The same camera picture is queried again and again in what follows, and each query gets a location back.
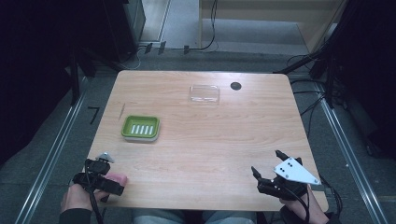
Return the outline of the person's right hand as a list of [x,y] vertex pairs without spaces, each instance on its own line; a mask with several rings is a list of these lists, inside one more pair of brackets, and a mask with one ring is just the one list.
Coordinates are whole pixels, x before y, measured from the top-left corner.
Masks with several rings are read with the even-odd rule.
[[307,186],[307,193],[299,200],[280,199],[279,201],[283,204],[281,217],[286,224],[326,224],[328,222],[310,186]]

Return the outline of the dark cabinet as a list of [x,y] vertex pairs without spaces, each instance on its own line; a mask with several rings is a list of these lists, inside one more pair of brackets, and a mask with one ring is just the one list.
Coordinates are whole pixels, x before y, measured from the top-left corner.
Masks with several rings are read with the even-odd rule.
[[103,0],[110,29],[111,56],[116,62],[137,53],[146,22],[142,0]]

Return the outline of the black stand leg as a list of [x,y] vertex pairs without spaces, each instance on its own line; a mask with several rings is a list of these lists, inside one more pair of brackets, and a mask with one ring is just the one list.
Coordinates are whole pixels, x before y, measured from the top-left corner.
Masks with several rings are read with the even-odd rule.
[[327,51],[327,48],[329,47],[329,43],[325,42],[322,44],[318,50],[316,50],[313,53],[305,54],[302,59],[297,61],[296,63],[293,63],[291,65],[287,65],[285,68],[280,69],[278,71],[274,71],[274,74],[289,74],[292,71],[295,71],[296,69],[307,65],[308,63],[318,61],[319,59],[322,59]]
[[79,77],[78,77],[78,63],[74,49],[70,50],[69,61],[70,61],[70,77],[71,77],[71,90],[72,90],[71,105],[75,105],[79,98]]

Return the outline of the metal floor rail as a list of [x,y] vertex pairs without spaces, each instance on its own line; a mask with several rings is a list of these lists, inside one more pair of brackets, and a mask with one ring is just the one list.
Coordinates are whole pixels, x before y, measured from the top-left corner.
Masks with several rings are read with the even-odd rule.
[[71,129],[85,100],[89,82],[90,80],[87,77],[84,77],[81,80],[79,87],[80,96],[77,98],[75,104],[70,106],[66,117],[62,123],[62,126],[57,133],[56,138],[51,145],[51,148],[49,149],[49,154],[44,160],[43,165],[35,179],[33,186],[28,192],[28,195],[14,224],[30,223],[33,214],[35,213],[36,207],[38,206],[38,203],[40,202],[41,197],[45,191],[45,188],[49,183],[50,176],[52,175],[54,167],[59,160],[68,135],[71,132]]
[[350,145],[335,110],[331,108],[325,100],[322,100],[320,104],[332,128],[334,137],[346,160],[348,169],[354,179],[371,220],[374,224],[389,224],[382,205],[380,204],[367,175],[364,173],[361,164],[354,153],[352,145]]

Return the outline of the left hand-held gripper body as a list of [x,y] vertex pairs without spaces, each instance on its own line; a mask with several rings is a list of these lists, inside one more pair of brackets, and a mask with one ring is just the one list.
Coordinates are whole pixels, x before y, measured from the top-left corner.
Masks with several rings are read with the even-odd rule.
[[110,186],[110,180],[107,180],[105,175],[113,162],[107,152],[100,154],[94,160],[87,159],[84,163],[84,171],[76,174],[72,182],[80,184],[84,189],[105,190]]

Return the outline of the pink soap bar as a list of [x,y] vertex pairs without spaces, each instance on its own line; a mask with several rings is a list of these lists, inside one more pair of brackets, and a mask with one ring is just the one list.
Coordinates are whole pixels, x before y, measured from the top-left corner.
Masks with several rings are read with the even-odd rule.
[[109,180],[112,186],[125,187],[128,181],[128,177],[123,174],[108,173],[105,175],[105,179]]

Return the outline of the black curtain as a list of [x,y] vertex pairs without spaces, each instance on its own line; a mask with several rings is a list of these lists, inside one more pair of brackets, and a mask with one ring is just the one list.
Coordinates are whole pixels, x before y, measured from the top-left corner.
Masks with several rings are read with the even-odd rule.
[[347,0],[332,39],[336,78],[368,153],[396,160],[396,0]]
[[82,71],[97,0],[0,0],[0,165],[26,147],[71,89],[70,50]]

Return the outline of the clear plastic container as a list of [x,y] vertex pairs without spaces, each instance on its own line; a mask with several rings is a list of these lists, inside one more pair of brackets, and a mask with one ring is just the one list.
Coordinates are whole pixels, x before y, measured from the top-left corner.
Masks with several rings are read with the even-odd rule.
[[217,105],[219,103],[219,87],[216,85],[192,85],[188,99],[192,104]]

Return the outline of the person's left hand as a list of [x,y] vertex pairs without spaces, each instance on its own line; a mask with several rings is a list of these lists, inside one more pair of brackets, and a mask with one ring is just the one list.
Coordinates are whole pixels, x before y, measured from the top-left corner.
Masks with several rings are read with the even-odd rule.
[[83,209],[90,212],[92,209],[91,194],[79,184],[73,184],[63,196],[61,212],[71,209]]

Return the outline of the black angled floor tape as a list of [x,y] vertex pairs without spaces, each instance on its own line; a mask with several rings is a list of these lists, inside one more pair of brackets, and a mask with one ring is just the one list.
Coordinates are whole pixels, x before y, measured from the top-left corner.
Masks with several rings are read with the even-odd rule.
[[97,115],[99,113],[100,107],[99,106],[88,106],[88,109],[93,111],[92,119],[90,121],[90,124],[92,125],[95,122],[96,118],[97,118]]

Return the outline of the green soap dish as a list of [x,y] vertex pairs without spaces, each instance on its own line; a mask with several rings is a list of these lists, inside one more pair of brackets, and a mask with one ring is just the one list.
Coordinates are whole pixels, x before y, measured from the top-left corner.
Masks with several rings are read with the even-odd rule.
[[148,116],[128,116],[122,125],[121,135],[126,141],[151,143],[159,136],[160,120]]

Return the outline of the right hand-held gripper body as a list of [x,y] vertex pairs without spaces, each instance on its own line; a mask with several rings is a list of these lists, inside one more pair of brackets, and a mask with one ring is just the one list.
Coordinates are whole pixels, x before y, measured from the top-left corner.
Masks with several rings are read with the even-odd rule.
[[307,193],[307,186],[320,186],[321,181],[302,166],[300,159],[289,157],[276,165],[272,178],[257,179],[259,193],[286,201],[295,201]]

